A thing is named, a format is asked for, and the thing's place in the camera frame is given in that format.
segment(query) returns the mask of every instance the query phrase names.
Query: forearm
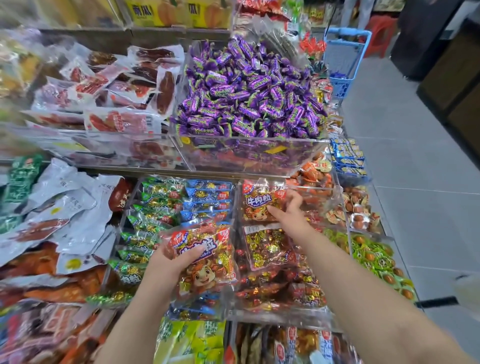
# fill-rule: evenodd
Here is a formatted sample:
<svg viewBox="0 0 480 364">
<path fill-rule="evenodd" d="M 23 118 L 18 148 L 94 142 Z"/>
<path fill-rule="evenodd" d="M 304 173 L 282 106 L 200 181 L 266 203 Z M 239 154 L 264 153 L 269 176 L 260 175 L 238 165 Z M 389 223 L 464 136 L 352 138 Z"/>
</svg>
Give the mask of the forearm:
<svg viewBox="0 0 480 364">
<path fill-rule="evenodd" d="M 466 357 L 460 347 L 408 300 L 311 227 L 301 239 L 327 303 L 366 363 L 430 363 L 444 352 Z"/>
<path fill-rule="evenodd" d="M 156 294 L 140 286 L 102 348 L 95 364 L 152 364 L 161 319 L 168 309 L 170 292 Z"/>
</svg>

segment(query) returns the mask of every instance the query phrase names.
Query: hand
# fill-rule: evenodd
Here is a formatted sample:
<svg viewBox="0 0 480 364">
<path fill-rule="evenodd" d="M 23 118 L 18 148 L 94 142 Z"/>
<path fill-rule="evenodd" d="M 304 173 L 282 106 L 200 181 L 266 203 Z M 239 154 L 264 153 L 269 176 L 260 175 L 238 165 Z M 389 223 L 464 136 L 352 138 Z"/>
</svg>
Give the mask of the hand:
<svg viewBox="0 0 480 364">
<path fill-rule="evenodd" d="M 205 246 L 197 245 L 176 258 L 168 258 L 166 245 L 159 247 L 150 257 L 140 288 L 171 294 L 179 281 L 180 273 L 198 259 Z"/>
<path fill-rule="evenodd" d="M 286 200 L 287 209 L 285 211 L 273 206 L 267 206 L 267 209 L 280 222 L 282 229 L 285 230 L 287 235 L 298 245 L 301 245 L 309 236 L 311 237 L 312 232 L 315 230 L 310 226 L 300 210 L 303 198 L 298 192 L 291 189 L 287 190 Z"/>
</svg>

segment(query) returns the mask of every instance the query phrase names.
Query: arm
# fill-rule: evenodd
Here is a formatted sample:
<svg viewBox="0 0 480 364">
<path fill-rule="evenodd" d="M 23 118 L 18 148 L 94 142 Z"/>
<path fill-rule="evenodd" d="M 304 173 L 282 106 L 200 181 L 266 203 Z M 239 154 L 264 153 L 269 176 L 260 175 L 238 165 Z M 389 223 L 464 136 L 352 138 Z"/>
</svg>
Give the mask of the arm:
<svg viewBox="0 0 480 364">
<path fill-rule="evenodd" d="M 308 263 L 361 358 L 369 364 L 475 363 L 426 315 L 312 228 L 289 191 L 286 211 L 269 206 Z"/>
<path fill-rule="evenodd" d="M 107 338 L 95 364 L 152 364 L 160 322 L 180 272 L 205 250 L 199 245 L 170 260 L 164 251 L 150 258 L 132 302 Z"/>
</svg>

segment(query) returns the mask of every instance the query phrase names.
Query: pile of purple candy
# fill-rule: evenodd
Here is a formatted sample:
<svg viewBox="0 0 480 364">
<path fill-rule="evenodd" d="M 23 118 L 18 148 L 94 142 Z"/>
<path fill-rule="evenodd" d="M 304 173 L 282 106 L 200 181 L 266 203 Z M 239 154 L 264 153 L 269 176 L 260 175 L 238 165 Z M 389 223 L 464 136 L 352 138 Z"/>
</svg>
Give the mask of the pile of purple candy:
<svg viewBox="0 0 480 364">
<path fill-rule="evenodd" d="M 320 138 L 327 114 L 310 92 L 308 68 L 241 37 L 223 50 L 212 45 L 202 42 L 185 67 L 187 99 L 171 118 L 177 134 Z"/>
</svg>

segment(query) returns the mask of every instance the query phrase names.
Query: person's right hand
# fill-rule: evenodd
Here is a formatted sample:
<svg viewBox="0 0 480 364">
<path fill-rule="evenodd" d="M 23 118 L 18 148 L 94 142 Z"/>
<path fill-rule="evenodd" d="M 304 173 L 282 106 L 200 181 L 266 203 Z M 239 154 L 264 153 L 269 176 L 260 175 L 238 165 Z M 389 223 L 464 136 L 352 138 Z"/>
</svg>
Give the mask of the person's right hand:
<svg viewBox="0 0 480 364">
<path fill-rule="evenodd" d="M 268 212 L 280 222 L 282 229 L 287 235 L 298 245 L 301 245 L 312 235 L 313 232 L 315 232 L 315 229 L 310 226 L 305 219 L 303 212 L 300 210 L 303 198 L 298 192 L 288 189 L 286 200 L 287 208 L 285 211 L 273 206 L 267 206 L 267 209 Z"/>
</svg>

